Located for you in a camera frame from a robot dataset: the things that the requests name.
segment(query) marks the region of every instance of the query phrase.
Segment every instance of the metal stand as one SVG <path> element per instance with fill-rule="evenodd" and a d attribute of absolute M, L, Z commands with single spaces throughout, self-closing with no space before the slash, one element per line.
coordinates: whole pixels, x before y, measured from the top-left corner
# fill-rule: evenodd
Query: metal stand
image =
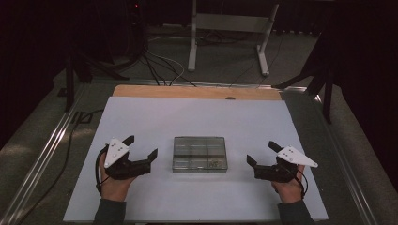
<path fill-rule="evenodd" d="M 267 60 L 264 54 L 267 46 L 269 34 L 275 19 L 279 4 L 275 4 L 268 18 L 215 15 L 196 12 L 196 0 L 192 2 L 192 30 L 191 30 L 191 50 L 188 61 L 188 71 L 195 71 L 196 63 L 196 29 L 229 30 L 264 33 L 261 46 L 257 46 L 256 53 L 261 66 L 261 74 L 269 74 Z"/>

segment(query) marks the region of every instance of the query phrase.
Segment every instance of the gray carpet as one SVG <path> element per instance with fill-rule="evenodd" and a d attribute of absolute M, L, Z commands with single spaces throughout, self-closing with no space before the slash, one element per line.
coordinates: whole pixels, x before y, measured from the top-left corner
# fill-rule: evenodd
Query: gray carpet
<path fill-rule="evenodd" d="M 165 36 L 167 32 L 174 32 L 165 30 L 161 29 Z M 226 34 L 234 38 L 241 38 L 244 35 Z M 184 36 L 152 40 L 149 42 L 149 50 L 183 65 L 184 78 L 197 85 L 256 88 L 259 85 L 283 82 L 298 75 L 316 42 L 316 37 L 311 36 L 272 34 L 266 50 L 270 75 L 265 78 L 260 74 L 254 55 L 254 46 L 260 39 L 261 37 L 252 35 L 244 41 L 233 44 L 200 46 L 195 72 L 186 71 L 190 40 Z M 156 60 L 149 53 L 146 55 Z M 154 67 L 168 83 L 174 78 L 174 74 L 166 68 L 157 65 Z M 128 82 L 114 81 L 100 72 L 94 72 L 96 77 L 91 84 L 76 81 L 76 96 L 80 98 L 77 99 L 72 114 L 103 109 L 107 97 L 119 83 L 156 84 L 143 59 L 133 67 L 121 71 L 122 75 L 130 77 Z M 1 218 L 41 150 L 45 148 L 51 133 L 63 116 L 66 116 L 63 112 L 66 100 L 56 96 L 59 89 L 65 86 L 64 72 L 55 77 L 54 83 L 54 90 L 40 102 L 18 132 L 0 151 Z M 308 83 L 309 79 L 296 83 L 295 86 L 305 87 Z M 183 79 L 178 79 L 176 84 L 190 85 Z M 291 88 L 282 92 L 282 96 L 291 112 L 306 154 L 320 164 L 313 173 L 327 208 L 329 220 L 318 221 L 316 224 L 398 224 L 397 193 L 381 169 L 339 88 L 335 86 L 333 90 L 332 125 L 325 123 L 320 116 L 321 106 L 314 101 L 314 97 L 302 93 L 302 89 Z M 66 224 L 62 218 L 99 120 L 100 113 L 96 113 L 91 123 L 77 127 L 65 171 L 51 192 L 29 214 L 23 224 Z M 68 124 L 64 137 L 55 148 L 54 154 L 51 155 L 51 160 L 24 210 L 40 198 L 60 172 L 66 158 L 69 134 L 75 125 L 71 122 Z M 364 196 L 366 202 L 358 202 L 358 196 L 355 196 L 358 193 Z M 368 205 L 370 212 L 366 210 L 364 212 L 363 205 L 365 209 Z"/>

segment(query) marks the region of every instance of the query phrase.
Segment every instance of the white sheet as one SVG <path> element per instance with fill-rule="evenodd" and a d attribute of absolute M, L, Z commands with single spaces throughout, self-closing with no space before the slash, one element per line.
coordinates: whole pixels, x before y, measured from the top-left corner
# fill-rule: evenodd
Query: white sheet
<path fill-rule="evenodd" d="M 243 222 L 279 219 L 280 203 L 269 181 L 254 179 L 246 163 L 275 163 L 274 141 L 303 151 L 284 101 L 191 98 L 110 97 L 65 214 L 65 221 L 92 221 L 100 195 L 95 188 L 97 154 L 113 137 L 130 135 L 130 160 L 144 159 L 158 148 L 152 173 L 138 177 L 127 197 L 126 220 L 135 222 Z M 228 171 L 172 173 L 176 136 L 225 138 Z M 322 165 L 315 170 L 322 170 Z M 327 219 L 314 176 L 304 171 L 305 202 L 314 219 Z"/>

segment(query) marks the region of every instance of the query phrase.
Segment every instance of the clear plastic container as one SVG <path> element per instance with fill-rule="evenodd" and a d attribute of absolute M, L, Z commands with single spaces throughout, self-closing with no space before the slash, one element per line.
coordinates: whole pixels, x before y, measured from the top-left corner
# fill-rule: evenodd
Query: clear plastic container
<path fill-rule="evenodd" d="M 224 137 L 175 137 L 173 173 L 226 173 Z"/>

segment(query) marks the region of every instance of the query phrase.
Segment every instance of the human hand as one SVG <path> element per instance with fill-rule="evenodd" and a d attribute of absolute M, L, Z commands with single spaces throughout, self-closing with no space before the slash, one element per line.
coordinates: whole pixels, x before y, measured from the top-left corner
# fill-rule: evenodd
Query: human hand
<path fill-rule="evenodd" d="M 105 173 L 106 153 L 103 153 L 99 158 L 99 170 L 101 178 L 101 197 L 111 201 L 124 202 L 129 191 L 131 182 L 135 177 L 126 180 L 114 180 Z"/>
<path fill-rule="evenodd" d="M 298 165 L 297 179 L 301 182 L 302 173 L 304 171 L 303 165 Z M 272 187 L 278 192 L 282 203 L 295 203 L 302 199 L 302 186 L 296 179 L 292 179 L 287 183 L 271 182 Z"/>

